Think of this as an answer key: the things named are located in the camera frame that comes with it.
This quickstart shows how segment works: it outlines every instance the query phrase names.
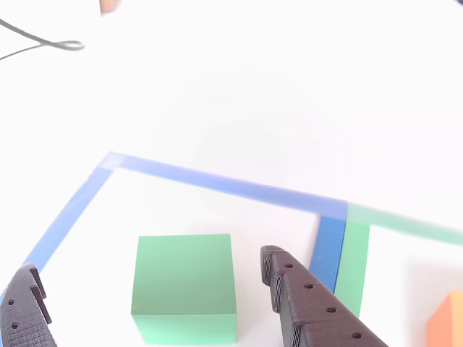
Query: blue tape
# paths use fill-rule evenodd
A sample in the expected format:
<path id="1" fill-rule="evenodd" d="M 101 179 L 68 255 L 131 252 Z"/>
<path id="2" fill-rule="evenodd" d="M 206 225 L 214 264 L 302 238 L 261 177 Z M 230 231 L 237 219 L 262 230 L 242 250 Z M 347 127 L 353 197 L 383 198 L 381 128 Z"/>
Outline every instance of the blue tape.
<path id="1" fill-rule="evenodd" d="M 341 262 L 346 217 L 347 214 L 343 219 L 320 217 L 317 240 L 310 261 L 310 272 L 332 293 L 336 287 Z"/>
<path id="2" fill-rule="evenodd" d="M 77 219 L 117 167 L 322 215 L 310 270 L 334 291 L 347 216 L 346 202 L 239 179 L 230 179 L 118 153 L 109 153 L 93 171 L 88 180 L 64 206 L 64 209 L 29 253 L 23 264 L 32 262 L 39 271 L 43 270 Z"/>
<path id="3" fill-rule="evenodd" d="M 140 159 L 130 155 L 124 156 L 124 160 L 120 166 L 142 174 L 171 179 L 247 199 L 267 202 L 272 205 L 317 213 L 330 218 L 345 219 L 347 214 L 347 203 L 341 200 L 319 197 L 289 189 L 275 188 L 239 179 L 230 179 L 189 168 Z"/>
<path id="4" fill-rule="evenodd" d="M 62 243 L 74 223 L 82 215 L 98 190 L 105 184 L 112 170 L 96 168 L 88 180 L 77 190 L 71 200 L 64 206 L 58 217 L 50 225 L 23 264 L 33 262 L 38 271 L 42 271 L 53 253 Z"/>

